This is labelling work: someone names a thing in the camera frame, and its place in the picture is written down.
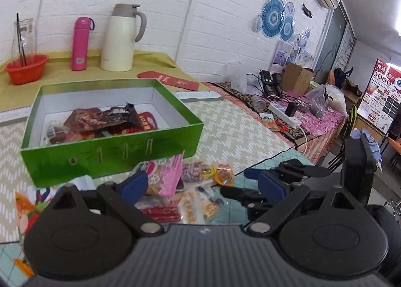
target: yellow tablecloth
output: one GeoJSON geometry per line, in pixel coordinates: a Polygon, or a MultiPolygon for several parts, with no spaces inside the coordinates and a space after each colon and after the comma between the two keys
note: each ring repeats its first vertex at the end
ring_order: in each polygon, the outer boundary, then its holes
{"type": "MultiPolygon", "coordinates": [[[[88,58],[88,67],[84,71],[72,71],[70,58],[51,58],[46,64],[43,77],[35,82],[13,85],[10,83],[9,74],[0,71],[0,112],[30,106],[33,103],[39,87],[43,84],[63,83],[72,81],[87,81],[99,79],[126,79],[135,78],[137,74],[145,71],[157,71],[180,79],[196,81],[189,74],[181,70],[178,65],[165,53],[135,51],[134,67],[127,72],[109,72],[100,68],[100,57],[88,58]]],[[[180,89],[166,85],[170,91],[180,89]]],[[[199,91],[208,91],[203,85],[199,85],[199,91]]]]}

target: jug handle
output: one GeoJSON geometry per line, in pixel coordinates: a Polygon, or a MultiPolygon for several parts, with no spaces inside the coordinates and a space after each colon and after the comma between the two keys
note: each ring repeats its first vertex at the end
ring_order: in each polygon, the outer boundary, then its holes
{"type": "Polygon", "coordinates": [[[136,38],[135,38],[135,42],[137,43],[142,39],[142,37],[145,33],[147,20],[146,20],[146,15],[140,11],[133,11],[132,13],[134,15],[139,15],[141,17],[141,27],[139,28],[138,36],[136,36],[136,38]]]}

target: red basket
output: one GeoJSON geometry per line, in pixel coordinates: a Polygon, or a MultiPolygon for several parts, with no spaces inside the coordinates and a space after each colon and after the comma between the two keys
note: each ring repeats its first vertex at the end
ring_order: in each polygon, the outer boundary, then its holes
{"type": "Polygon", "coordinates": [[[6,65],[5,70],[9,73],[13,84],[19,85],[33,82],[42,77],[49,56],[38,54],[28,57],[30,58],[29,63],[32,63],[31,65],[21,67],[20,60],[16,60],[6,65]]]}

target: green box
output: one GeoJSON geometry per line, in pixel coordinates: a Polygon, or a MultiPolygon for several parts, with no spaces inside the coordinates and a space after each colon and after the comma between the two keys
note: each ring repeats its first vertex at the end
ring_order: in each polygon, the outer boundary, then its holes
{"type": "Polygon", "coordinates": [[[27,121],[21,155],[37,187],[75,177],[102,177],[130,171],[139,162],[195,154],[203,123],[155,79],[113,79],[43,85],[27,121]],[[50,121],[64,122],[74,109],[135,105],[150,111],[155,131],[43,145],[50,121]]]}

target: pink bottle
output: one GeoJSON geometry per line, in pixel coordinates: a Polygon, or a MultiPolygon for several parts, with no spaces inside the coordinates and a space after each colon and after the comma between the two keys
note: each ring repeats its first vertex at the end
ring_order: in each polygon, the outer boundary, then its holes
{"type": "Polygon", "coordinates": [[[95,21],[91,18],[78,18],[74,26],[73,59],[71,69],[82,71],[86,69],[88,56],[89,31],[95,29],[95,21]]]}

